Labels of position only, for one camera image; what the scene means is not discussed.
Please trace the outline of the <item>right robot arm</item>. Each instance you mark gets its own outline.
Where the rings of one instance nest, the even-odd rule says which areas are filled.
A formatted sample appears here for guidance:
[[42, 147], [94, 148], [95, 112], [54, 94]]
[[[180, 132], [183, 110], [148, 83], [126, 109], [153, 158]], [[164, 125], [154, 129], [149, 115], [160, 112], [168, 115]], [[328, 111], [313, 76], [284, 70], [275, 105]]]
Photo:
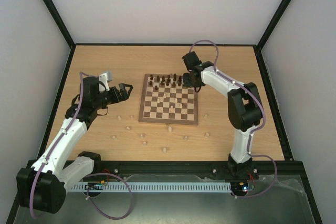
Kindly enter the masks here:
[[228, 118], [235, 129], [227, 169], [232, 176], [242, 177], [251, 165], [254, 133], [264, 125], [260, 121], [265, 118], [265, 111], [257, 86], [252, 82], [242, 83], [231, 78], [210, 61], [201, 62], [193, 51], [182, 59], [188, 71], [183, 74], [188, 87], [198, 91], [208, 85], [227, 98]]

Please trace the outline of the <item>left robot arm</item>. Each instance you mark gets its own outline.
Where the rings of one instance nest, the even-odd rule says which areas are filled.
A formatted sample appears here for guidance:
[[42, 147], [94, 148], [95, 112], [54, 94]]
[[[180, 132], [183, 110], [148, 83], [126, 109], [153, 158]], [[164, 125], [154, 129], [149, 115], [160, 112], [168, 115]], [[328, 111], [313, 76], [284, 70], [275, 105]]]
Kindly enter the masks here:
[[81, 77], [79, 93], [73, 98], [52, 143], [29, 168], [18, 172], [19, 205], [28, 208], [31, 214], [35, 210], [57, 213], [67, 192], [82, 178], [98, 170], [101, 157], [97, 153], [82, 152], [70, 165], [65, 163], [97, 118], [98, 111], [130, 97], [132, 85], [121, 83], [110, 87], [110, 80], [106, 72], [97, 77]]

